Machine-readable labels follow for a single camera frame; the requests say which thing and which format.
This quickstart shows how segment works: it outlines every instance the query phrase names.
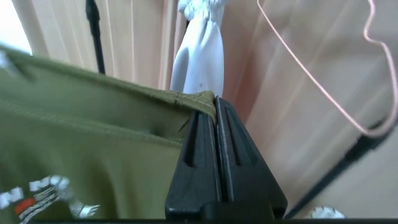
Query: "beige curtain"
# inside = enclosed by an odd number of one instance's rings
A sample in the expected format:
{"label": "beige curtain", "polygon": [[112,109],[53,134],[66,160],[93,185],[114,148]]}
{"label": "beige curtain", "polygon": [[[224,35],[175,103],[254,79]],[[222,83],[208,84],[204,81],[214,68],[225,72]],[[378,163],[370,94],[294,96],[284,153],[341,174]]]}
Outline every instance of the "beige curtain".
{"label": "beige curtain", "polygon": [[[185,30],[177,0],[97,0],[107,75],[168,89]],[[363,125],[391,106],[383,51],[361,37],[365,0],[262,0],[292,50]],[[34,54],[96,70],[82,0],[14,0]],[[376,1],[370,35],[397,58],[396,0]],[[326,100],[280,44],[255,0],[224,13],[225,83],[231,101],[285,192],[289,206],[354,144],[357,130]],[[397,133],[330,185],[311,205],[350,218],[398,217]]]}

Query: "olive green t-shirt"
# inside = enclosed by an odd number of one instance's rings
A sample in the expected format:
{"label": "olive green t-shirt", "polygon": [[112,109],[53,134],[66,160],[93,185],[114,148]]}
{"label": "olive green t-shirt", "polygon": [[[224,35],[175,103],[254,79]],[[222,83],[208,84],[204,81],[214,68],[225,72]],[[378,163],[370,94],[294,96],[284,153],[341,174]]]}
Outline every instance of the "olive green t-shirt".
{"label": "olive green t-shirt", "polygon": [[193,111],[213,94],[122,82],[0,47],[0,223],[163,218]]}

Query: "gathered white fabric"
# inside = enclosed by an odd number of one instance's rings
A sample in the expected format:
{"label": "gathered white fabric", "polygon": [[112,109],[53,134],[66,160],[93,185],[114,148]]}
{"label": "gathered white fabric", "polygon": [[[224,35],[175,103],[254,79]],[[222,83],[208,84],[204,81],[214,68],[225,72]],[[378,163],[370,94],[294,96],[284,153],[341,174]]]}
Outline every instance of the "gathered white fabric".
{"label": "gathered white fabric", "polygon": [[179,0],[190,21],[174,60],[170,89],[183,93],[211,90],[223,94],[224,49],[221,22],[227,0]]}

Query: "black pole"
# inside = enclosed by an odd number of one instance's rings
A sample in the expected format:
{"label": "black pole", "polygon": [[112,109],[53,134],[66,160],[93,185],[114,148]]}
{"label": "black pole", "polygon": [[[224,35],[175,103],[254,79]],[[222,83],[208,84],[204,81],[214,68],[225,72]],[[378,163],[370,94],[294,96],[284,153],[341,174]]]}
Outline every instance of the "black pole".
{"label": "black pole", "polygon": [[94,0],[86,0],[86,15],[90,23],[90,30],[93,36],[95,56],[97,59],[98,72],[105,74],[104,56],[101,45],[100,12]]}
{"label": "black pole", "polygon": [[329,184],[331,184],[337,177],[340,176],[347,168],[352,164],[362,158],[367,152],[372,149],[376,149],[381,143],[384,142],[391,134],[390,130],[387,134],[378,138],[369,138],[366,136],[361,136],[356,144],[347,151],[344,157],[332,168],[322,179],[315,184],[314,187],[302,197],[296,206],[291,209],[291,211],[286,214],[284,218],[293,218],[301,209],[303,209],[309,202],[311,202],[323,189],[325,189]]}

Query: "pink cable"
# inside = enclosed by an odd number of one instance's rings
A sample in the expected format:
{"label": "pink cable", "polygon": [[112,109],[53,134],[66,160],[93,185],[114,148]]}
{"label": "pink cable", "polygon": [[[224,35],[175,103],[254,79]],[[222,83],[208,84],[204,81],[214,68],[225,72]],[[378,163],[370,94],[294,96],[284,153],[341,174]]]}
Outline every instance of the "pink cable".
{"label": "pink cable", "polygon": [[367,129],[367,128],[362,127],[360,124],[358,124],[358,122],[356,122],[356,120],[352,116],[350,116],[347,113],[346,110],[344,110],[344,108],[339,103],[337,103],[335,101],[335,99],[333,99],[333,97],[322,87],[321,84],[318,83],[318,81],[311,75],[311,73],[305,68],[305,66],[300,62],[300,60],[294,55],[294,53],[289,48],[289,46],[287,46],[287,44],[285,43],[283,38],[279,35],[279,33],[276,31],[275,27],[272,25],[271,21],[268,19],[266,13],[264,12],[264,10],[262,9],[262,7],[260,5],[259,0],[257,0],[257,5],[259,6],[260,11],[266,18],[271,29],[275,32],[276,36],[278,36],[279,40],[285,46],[286,50],[291,54],[293,59],[298,63],[298,65],[303,69],[303,71],[308,75],[308,77],[312,80],[312,82],[314,82],[314,84],[319,88],[319,90],[330,100],[331,103],[333,103],[337,107],[337,109],[348,119],[348,121],[350,121],[355,126],[355,128],[357,128],[365,136],[375,138],[378,136],[382,136],[383,134],[386,134],[388,131],[390,131],[390,129],[392,129],[395,126],[395,122],[396,122],[396,119],[398,116],[398,82],[397,82],[394,61],[392,59],[392,56],[391,56],[388,46],[384,42],[374,40],[368,36],[369,27],[373,21],[373,17],[374,17],[374,13],[375,13],[373,0],[368,0],[368,2],[369,2],[369,6],[370,6],[370,13],[369,13],[369,17],[365,23],[365,26],[364,26],[363,37],[370,44],[376,44],[383,48],[384,53],[386,54],[387,63],[388,63],[388,67],[390,70],[392,93],[393,93],[393,98],[394,98],[393,99],[394,102],[393,102],[391,112],[390,112],[388,118],[380,126],[374,128],[374,129]]}

